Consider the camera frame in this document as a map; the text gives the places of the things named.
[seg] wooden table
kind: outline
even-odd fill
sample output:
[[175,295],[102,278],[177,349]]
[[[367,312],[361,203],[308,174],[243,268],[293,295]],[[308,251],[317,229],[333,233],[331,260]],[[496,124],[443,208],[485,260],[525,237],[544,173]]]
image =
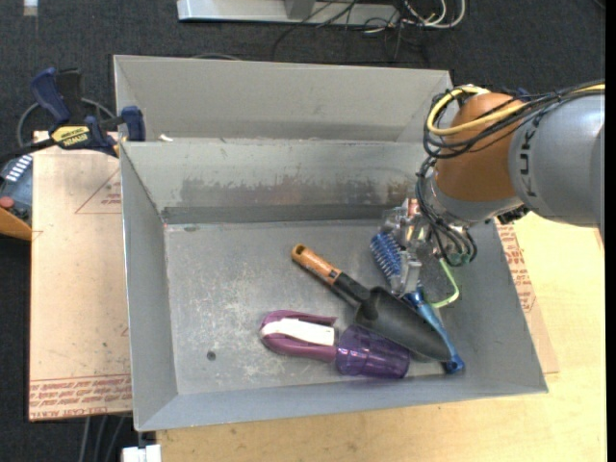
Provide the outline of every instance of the wooden table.
[[161,431],[163,460],[606,460],[598,232],[529,215],[516,234],[560,367],[547,375],[548,394]]

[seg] trowel handle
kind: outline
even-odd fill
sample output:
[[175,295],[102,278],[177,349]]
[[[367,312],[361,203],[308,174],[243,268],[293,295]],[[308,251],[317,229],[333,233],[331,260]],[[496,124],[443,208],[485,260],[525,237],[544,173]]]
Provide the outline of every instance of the trowel handle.
[[320,277],[330,286],[341,274],[340,269],[336,269],[324,258],[317,255],[313,250],[303,244],[296,244],[291,251],[291,258],[305,269]]
[[305,269],[320,277],[349,303],[361,305],[362,314],[368,320],[376,320],[378,313],[374,307],[374,290],[362,286],[355,279],[335,268],[320,255],[303,244],[297,244],[291,258]]

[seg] white power strip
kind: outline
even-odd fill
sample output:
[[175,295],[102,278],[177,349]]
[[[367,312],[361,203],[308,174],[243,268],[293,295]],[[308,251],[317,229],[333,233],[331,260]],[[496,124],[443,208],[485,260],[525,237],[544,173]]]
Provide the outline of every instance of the white power strip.
[[122,450],[121,462],[162,462],[163,454],[160,445],[148,445],[143,449],[128,447]]

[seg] gray metal bin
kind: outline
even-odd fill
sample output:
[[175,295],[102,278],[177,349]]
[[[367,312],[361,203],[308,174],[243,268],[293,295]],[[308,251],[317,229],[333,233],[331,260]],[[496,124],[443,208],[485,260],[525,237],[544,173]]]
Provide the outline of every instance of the gray metal bin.
[[136,429],[547,390],[493,224],[473,231],[478,256],[442,309],[462,373],[416,361],[402,380],[340,376],[258,336],[278,309],[351,323],[292,262],[297,243],[385,284],[370,237],[412,194],[445,71],[118,56],[115,84],[148,136],[120,156]]

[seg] wooden handle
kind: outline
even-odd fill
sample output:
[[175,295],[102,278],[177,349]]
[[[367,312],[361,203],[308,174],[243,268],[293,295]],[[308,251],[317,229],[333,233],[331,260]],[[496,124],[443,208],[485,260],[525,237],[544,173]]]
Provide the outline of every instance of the wooden handle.
[[291,251],[291,258],[330,286],[334,284],[341,273],[339,269],[336,269],[304,244],[296,244],[294,246]]

